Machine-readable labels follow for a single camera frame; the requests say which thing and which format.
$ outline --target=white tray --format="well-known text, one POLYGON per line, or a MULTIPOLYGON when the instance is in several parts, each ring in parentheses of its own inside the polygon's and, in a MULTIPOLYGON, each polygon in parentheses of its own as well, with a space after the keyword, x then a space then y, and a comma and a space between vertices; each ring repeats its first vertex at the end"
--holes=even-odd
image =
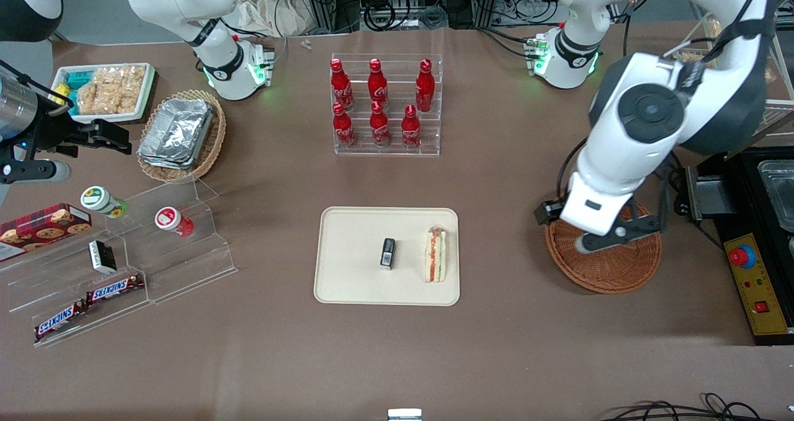
POLYGON ((93 119, 101 118, 108 122, 126 122, 130 120, 137 120, 142 118, 144 112, 146 110, 146 105, 149 99, 149 93, 151 91, 151 85, 154 82, 154 67, 151 66, 149 63, 117 63, 117 64, 86 64, 82 66, 64 66, 63 68, 58 68, 57 72, 55 73, 55 79, 52 80, 52 86, 50 89, 53 91, 55 90, 58 85, 66 79, 66 74, 68 73, 86 73, 90 71, 96 71, 99 68, 121 68, 123 66, 144 66, 146 67, 146 73, 144 74, 144 82, 141 85, 141 92, 138 93, 138 100, 135 104, 135 111, 132 113, 122 113, 122 114, 78 114, 77 116, 71 116, 71 119, 75 122, 81 123, 91 123, 93 119))
POLYGON ((460 297, 457 214, 444 208, 327 208, 320 221, 314 296, 322 303, 454 305, 460 297), (448 231, 443 283, 422 279, 432 226, 448 231), (379 266, 383 238, 396 241, 391 271, 379 266))

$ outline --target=coca-cola bottle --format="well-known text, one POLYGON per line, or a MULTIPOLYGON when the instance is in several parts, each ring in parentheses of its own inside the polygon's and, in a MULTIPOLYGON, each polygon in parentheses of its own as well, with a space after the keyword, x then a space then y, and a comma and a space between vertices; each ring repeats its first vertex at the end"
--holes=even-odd
POLYGON ((436 79, 430 72, 433 63, 425 58, 419 63, 419 77, 416 78, 416 107, 419 112, 426 113, 433 107, 433 93, 436 90, 436 79))
POLYGON ((352 130, 350 116, 345 113, 345 107, 340 102, 334 104, 334 132, 337 133, 337 141, 341 147, 349 149, 355 145, 355 132, 352 130))
POLYGON ((385 149, 391 144, 389 135, 389 118, 383 113, 383 102, 372 102, 372 115, 369 116, 369 125, 372 127, 372 138, 375 146, 385 149))
POLYGON ((369 79, 367 80, 369 87, 369 98, 372 102, 381 102, 383 110, 389 109, 389 88, 386 77, 380 71, 380 60, 374 58, 369 60, 369 79))
POLYGON ((416 107, 407 105, 403 118, 403 146, 406 149, 419 147, 419 118, 416 116, 416 107))
POLYGON ((352 86, 350 78, 342 68, 338 58, 331 60, 331 87, 334 88, 334 97, 346 110, 352 108, 352 86))

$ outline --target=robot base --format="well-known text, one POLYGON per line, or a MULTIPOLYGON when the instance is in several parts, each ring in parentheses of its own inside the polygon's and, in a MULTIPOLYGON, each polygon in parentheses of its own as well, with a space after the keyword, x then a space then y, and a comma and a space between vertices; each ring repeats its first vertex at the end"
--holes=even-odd
POLYGON ((243 62, 240 68, 228 80, 213 79, 207 70, 204 73, 210 81, 210 86, 218 91, 218 95, 227 100, 242 100, 255 93, 258 88, 270 84, 270 70, 272 60, 266 60, 260 45, 252 45, 246 40, 239 40, 238 45, 243 49, 243 62))
POLYGON ((527 68, 531 76, 544 78, 553 87, 570 89, 584 83, 584 80, 596 68, 596 53, 589 61, 582 57, 582 65, 578 68, 571 68, 568 60, 564 59, 559 53, 554 40, 561 31, 560 28, 551 29, 547 33, 539 33, 535 38, 530 38, 524 43, 524 53, 530 60, 527 60, 527 68))

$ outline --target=red emergency stop button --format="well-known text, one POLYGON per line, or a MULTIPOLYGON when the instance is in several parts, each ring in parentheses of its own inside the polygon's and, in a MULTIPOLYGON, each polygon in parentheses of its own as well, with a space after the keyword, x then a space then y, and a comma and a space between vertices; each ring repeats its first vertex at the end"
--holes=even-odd
POLYGON ((755 303, 755 312, 769 312, 769 305, 765 300, 755 303))
POLYGON ((728 252, 728 260, 734 266, 749 269, 755 266, 755 252, 747 245, 739 245, 728 252))

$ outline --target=red button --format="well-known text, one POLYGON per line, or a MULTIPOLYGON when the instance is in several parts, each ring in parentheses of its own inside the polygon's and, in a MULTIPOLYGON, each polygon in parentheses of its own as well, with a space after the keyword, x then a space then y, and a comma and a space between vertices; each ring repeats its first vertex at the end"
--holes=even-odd
POLYGON ((744 266, 749 261, 749 255, 745 249, 735 248, 728 252, 728 259, 731 260, 732 265, 744 266))
POLYGON ((755 312, 769 312, 769 305, 765 301, 755 303, 755 312))

